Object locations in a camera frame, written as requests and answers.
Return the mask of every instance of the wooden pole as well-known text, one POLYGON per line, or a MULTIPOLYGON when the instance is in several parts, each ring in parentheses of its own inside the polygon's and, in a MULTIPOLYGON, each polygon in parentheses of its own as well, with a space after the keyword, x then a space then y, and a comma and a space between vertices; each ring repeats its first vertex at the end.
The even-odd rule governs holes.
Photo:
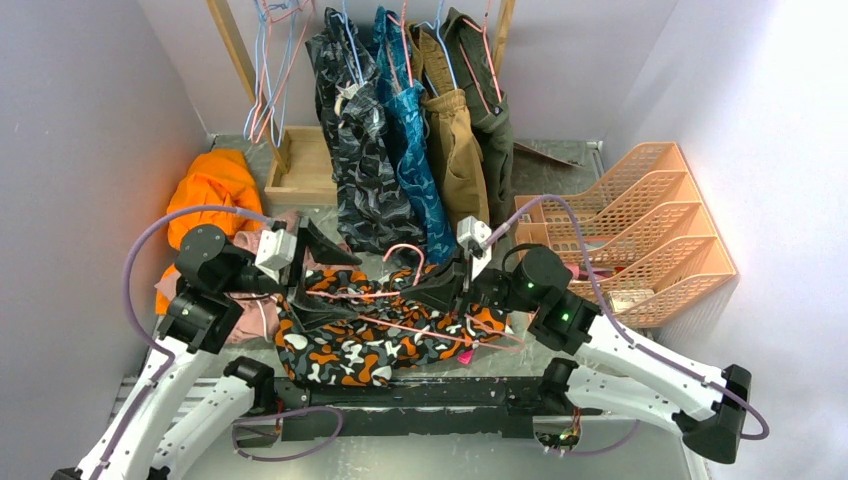
POLYGON ((495 64, 495 75, 501 72, 501 64, 506 50, 506 41, 509 38, 509 26, 512 23, 512 12, 515 10, 515 0, 501 0, 501 10, 498 13, 498 26, 495 30, 495 47, 492 52, 492 61, 495 64))
MULTIPOLYGON (((256 70, 253 68, 253 63, 250 61, 250 55, 247 53, 247 48, 244 46, 244 40, 241 38, 236 20, 233 18, 233 12, 230 10, 230 4, 227 0, 206 0, 209 7, 209 13, 215 19, 215 25, 218 26, 218 33, 221 35, 221 40, 224 41, 224 46, 227 47, 227 53, 230 54, 230 60, 233 61, 233 66, 236 68, 236 73, 241 80, 244 91, 247 92, 247 97, 250 103, 256 102, 256 94, 253 91, 256 83, 256 70)), ((262 105, 265 105, 264 95, 261 97, 262 105)), ((271 148, 271 153, 274 155, 274 162, 277 164, 279 172, 286 174, 289 172, 291 165, 288 163, 288 155, 283 155, 279 148, 274 146, 271 141, 271 132, 276 132, 277 125, 271 120, 270 126, 265 129, 263 135, 268 142, 268 147, 271 148)))

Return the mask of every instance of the orange and black patterned fabric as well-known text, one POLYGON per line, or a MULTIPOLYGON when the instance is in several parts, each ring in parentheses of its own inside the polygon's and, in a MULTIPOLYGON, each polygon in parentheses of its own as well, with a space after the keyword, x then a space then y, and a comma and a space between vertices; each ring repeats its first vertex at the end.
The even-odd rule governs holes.
MULTIPOLYGON (((378 293, 397 291, 411 284, 413 278, 412 270, 403 270, 380 284, 369 281, 362 272, 317 270, 307 276, 306 288, 327 293, 378 293)), ((480 342, 498 338, 492 332, 503 332, 508 322, 506 313, 478 305, 471 305, 469 314, 488 329, 399 296, 326 301, 346 302, 360 314, 386 322, 480 342)), ((364 320, 340 322, 306 333, 294 333, 292 327, 293 322, 283 309, 280 331, 275 337, 277 352, 289 378, 304 383, 383 386, 395 368, 426 365, 473 347, 364 320)))

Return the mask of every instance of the wooden tray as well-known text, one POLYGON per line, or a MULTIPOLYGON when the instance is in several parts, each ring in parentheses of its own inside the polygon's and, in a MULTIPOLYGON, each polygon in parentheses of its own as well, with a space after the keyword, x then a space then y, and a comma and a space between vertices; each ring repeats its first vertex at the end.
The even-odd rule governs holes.
POLYGON ((287 205, 336 204, 330 151, 321 127, 286 127, 280 153, 289 171, 283 174, 277 162, 271 161, 265 184, 269 200, 287 205))

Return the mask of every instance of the hanging clothes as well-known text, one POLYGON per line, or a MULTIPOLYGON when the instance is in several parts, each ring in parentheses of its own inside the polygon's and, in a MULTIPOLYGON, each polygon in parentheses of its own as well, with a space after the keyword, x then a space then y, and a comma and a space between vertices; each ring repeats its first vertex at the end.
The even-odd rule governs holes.
POLYGON ((355 25, 327 8, 324 30, 306 48, 333 163, 339 233, 354 252, 382 254, 397 243, 424 245, 424 232, 388 159, 386 116, 376 91, 379 72, 357 34, 355 25))
POLYGON ((424 87, 417 80, 409 84, 404 32, 388 15, 400 18, 382 6, 377 9, 370 48, 380 70, 377 98, 389 120, 386 146, 397 181, 424 227, 427 260, 442 263, 453 254, 456 239, 425 155, 424 119, 419 105, 424 87))
POLYGON ((506 221, 512 208, 515 137, 509 121, 506 94, 501 92, 502 100, 498 100, 483 36, 465 23, 465 19, 474 23, 468 15, 451 8, 441 33, 457 84, 465 90, 474 135, 483 150, 483 175, 486 177, 492 228, 495 228, 506 221))
POLYGON ((471 132, 465 92, 453 87, 448 61, 430 34, 408 28, 412 74, 435 91, 421 102, 430 134, 427 157, 451 226, 471 215, 489 222, 483 153, 471 132))

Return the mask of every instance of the white wall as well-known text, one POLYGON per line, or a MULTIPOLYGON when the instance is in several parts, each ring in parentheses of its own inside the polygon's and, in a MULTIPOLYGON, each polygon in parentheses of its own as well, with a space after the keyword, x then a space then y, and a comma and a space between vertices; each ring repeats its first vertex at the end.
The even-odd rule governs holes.
MULTIPOLYGON (((2 11, 0 478, 43 479, 94 445, 138 368, 123 259, 206 135, 136 2, 2 11)), ((135 275, 147 314, 156 243, 135 275)))
MULTIPOLYGON (((524 138, 601 138, 676 2, 518 0, 500 78, 509 93, 516 134, 524 138)), ((247 96, 206 3, 139 3, 185 81, 207 130, 240 133, 249 108, 247 96)), ((402 2, 349 0, 348 12, 357 24, 371 25, 379 4, 400 11, 402 2)), ((231 0, 230 5, 252 56, 257 30, 253 2, 231 0)), ((307 38, 320 31, 324 7, 340 8, 341 2, 316 0, 316 5, 307 38)), ((432 19, 437 5, 435 0, 411 1, 408 18, 432 19)), ((481 19, 485 5, 483 0, 453 0, 446 2, 445 13, 454 6, 481 19)), ((498 2, 492 2, 490 30, 495 28, 498 8, 498 2)), ((276 25, 272 33, 277 42, 272 51, 281 58, 288 29, 285 22, 276 25)), ((287 123, 317 125, 315 80, 305 49, 290 81, 287 123)))
POLYGON ((679 142, 741 273, 713 333, 674 342, 749 368, 771 422, 717 480, 845 478, 846 14, 681 0, 605 138, 608 165, 638 142, 679 142))

